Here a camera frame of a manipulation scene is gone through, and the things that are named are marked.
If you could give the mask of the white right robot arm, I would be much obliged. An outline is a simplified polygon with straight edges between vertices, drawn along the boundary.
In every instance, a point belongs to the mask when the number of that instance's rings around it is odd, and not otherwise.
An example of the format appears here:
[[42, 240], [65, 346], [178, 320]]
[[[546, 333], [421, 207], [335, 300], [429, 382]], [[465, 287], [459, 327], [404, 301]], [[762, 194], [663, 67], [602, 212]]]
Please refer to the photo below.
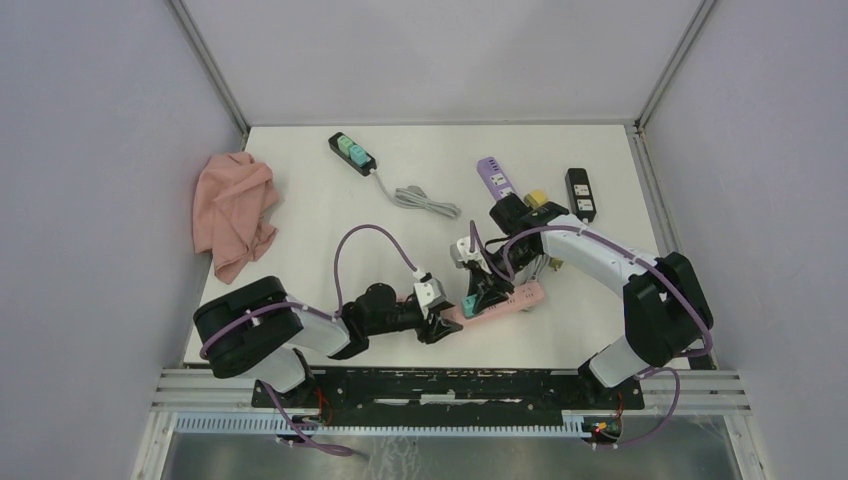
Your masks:
[[678, 252], [663, 257], [626, 248], [597, 233], [565, 207], [531, 207], [510, 193], [489, 212], [505, 242], [488, 251], [474, 224], [451, 247], [469, 273], [472, 316], [506, 300], [515, 274], [537, 259], [562, 260], [592, 277], [623, 302], [624, 333], [578, 369], [577, 392], [591, 408], [612, 401], [628, 379], [678, 357], [701, 357], [713, 345], [713, 316], [691, 262]]

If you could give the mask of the black power strip white sockets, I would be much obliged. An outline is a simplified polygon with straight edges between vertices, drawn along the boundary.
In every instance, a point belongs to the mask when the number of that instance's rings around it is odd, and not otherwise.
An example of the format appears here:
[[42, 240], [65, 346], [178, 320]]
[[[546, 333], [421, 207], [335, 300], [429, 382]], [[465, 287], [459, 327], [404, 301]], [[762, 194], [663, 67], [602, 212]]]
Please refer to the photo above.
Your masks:
[[569, 168], [564, 180], [568, 190], [569, 210], [582, 222], [592, 223], [597, 208], [588, 172], [584, 168]]

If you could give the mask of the pink power strip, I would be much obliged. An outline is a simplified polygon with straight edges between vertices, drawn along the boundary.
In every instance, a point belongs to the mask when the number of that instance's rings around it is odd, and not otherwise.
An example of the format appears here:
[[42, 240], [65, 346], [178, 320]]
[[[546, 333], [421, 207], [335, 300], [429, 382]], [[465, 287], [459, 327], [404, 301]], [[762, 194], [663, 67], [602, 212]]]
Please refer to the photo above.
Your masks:
[[463, 326], [471, 323], [485, 322], [497, 318], [502, 318], [520, 312], [526, 312], [534, 309], [545, 300], [544, 289], [540, 282], [532, 281], [524, 285], [519, 285], [514, 289], [514, 293], [506, 302], [502, 302], [487, 309], [484, 309], [476, 317], [465, 319], [462, 315], [460, 304], [455, 305], [456, 313], [453, 315], [453, 320], [461, 323]]

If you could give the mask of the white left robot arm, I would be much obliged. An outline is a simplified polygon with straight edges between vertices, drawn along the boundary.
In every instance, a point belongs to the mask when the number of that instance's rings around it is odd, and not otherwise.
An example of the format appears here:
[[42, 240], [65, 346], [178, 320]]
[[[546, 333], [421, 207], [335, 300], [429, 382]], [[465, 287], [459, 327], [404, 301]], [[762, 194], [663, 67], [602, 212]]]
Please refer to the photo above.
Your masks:
[[298, 301], [277, 277], [267, 276], [203, 304], [193, 323], [200, 355], [215, 377], [263, 381], [299, 407], [315, 391], [304, 349], [345, 360], [366, 351], [371, 337], [403, 331], [433, 344], [462, 330], [444, 315], [452, 306], [429, 274], [405, 298], [387, 284], [372, 284], [337, 314]]

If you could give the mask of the purple power strip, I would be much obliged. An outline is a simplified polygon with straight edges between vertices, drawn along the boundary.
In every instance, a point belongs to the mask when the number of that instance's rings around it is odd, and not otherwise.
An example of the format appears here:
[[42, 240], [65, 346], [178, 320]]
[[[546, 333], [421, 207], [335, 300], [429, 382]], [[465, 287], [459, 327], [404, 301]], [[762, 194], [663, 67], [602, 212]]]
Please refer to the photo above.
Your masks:
[[476, 171], [495, 201], [515, 193], [512, 182], [494, 157], [480, 159]]

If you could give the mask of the yellow usb charger plug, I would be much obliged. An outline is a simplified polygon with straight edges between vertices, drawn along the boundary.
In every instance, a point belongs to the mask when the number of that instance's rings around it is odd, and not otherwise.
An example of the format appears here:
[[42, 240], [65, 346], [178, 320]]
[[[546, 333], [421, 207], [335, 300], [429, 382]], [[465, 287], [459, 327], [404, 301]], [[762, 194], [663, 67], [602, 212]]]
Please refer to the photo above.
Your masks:
[[532, 209], [536, 209], [548, 202], [548, 197], [542, 190], [533, 190], [523, 197], [524, 203]]

